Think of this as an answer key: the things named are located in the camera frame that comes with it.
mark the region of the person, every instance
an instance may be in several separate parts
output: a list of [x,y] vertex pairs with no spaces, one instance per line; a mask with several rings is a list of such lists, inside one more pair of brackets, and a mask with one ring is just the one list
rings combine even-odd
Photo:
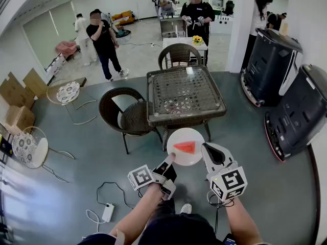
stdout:
[[247,42],[247,47],[245,51],[245,56],[243,59],[242,69],[246,69],[249,63],[254,43],[256,40],[257,32],[256,28],[264,29],[267,24],[267,5],[272,3],[273,0],[254,0],[252,24],[250,29],[249,40]]
[[282,20],[284,20],[287,16],[287,13],[283,14],[268,14],[268,23],[267,28],[274,29],[279,31],[281,28]]
[[94,47],[98,53],[104,76],[110,82],[113,80],[109,71],[109,59],[112,61],[114,69],[120,76],[127,76],[117,59],[116,49],[119,47],[116,35],[106,20],[101,20],[101,15],[94,10],[90,13],[90,25],[86,29],[87,34],[92,39]]
[[[223,244],[216,239],[208,221],[191,214],[192,206],[185,204],[175,214],[174,200],[162,201],[160,185],[151,183],[136,207],[108,234],[97,233],[86,237],[79,245],[130,245],[143,232],[139,245]],[[237,245],[263,243],[253,219],[238,198],[226,207],[231,233]]]
[[211,5],[202,0],[189,0],[184,3],[181,18],[186,21],[188,26],[188,36],[201,36],[204,43],[209,45],[209,26],[210,22],[215,20],[215,12]]
[[159,0],[151,0],[152,2],[154,2],[154,9],[155,12],[157,13],[157,17],[159,18]]
[[159,0],[159,16],[165,17],[165,15],[174,15],[175,10],[173,4],[177,4],[176,0]]
[[75,31],[78,33],[78,41],[81,48],[82,58],[85,66],[89,66],[90,57],[93,61],[97,61],[97,53],[94,49],[91,39],[86,33],[87,21],[82,14],[76,15],[77,20],[75,21]]

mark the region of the glass table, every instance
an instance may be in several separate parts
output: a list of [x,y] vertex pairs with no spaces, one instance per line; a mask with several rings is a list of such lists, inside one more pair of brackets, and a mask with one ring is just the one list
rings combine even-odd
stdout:
[[169,129],[204,124],[210,142],[209,120],[226,111],[217,85],[203,65],[147,73],[148,124],[163,126],[163,151]]

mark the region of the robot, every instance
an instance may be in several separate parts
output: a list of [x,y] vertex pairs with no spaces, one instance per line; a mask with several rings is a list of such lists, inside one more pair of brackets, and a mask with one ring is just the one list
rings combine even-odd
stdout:
[[[202,157],[210,181],[210,189],[218,196],[222,203],[228,202],[244,193],[247,186],[246,177],[242,167],[238,167],[230,151],[218,144],[205,142],[201,146]],[[128,179],[134,190],[138,190],[152,182],[160,184],[165,194],[163,200],[170,200],[176,190],[174,181],[177,177],[172,163],[175,153],[168,157],[154,170],[143,165],[128,174]]]

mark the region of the woman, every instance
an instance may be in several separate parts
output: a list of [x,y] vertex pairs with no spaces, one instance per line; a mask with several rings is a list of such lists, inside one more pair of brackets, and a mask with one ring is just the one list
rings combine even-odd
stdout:
[[273,0],[254,0],[254,9],[252,17],[252,25],[250,29],[249,40],[247,42],[246,52],[242,64],[242,69],[247,68],[251,53],[254,47],[255,39],[257,36],[256,28],[264,29],[267,24],[267,5],[272,3]]

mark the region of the pink chair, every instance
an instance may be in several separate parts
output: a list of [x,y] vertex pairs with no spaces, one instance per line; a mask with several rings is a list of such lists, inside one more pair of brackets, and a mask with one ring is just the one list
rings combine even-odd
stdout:
[[77,46],[75,42],[66,42],[62,41],[60,44],[56,46],[56,53],[62,53],[64,58],[67,58],[68,56],[73,55],[74,58],[74,52],[77,51]]

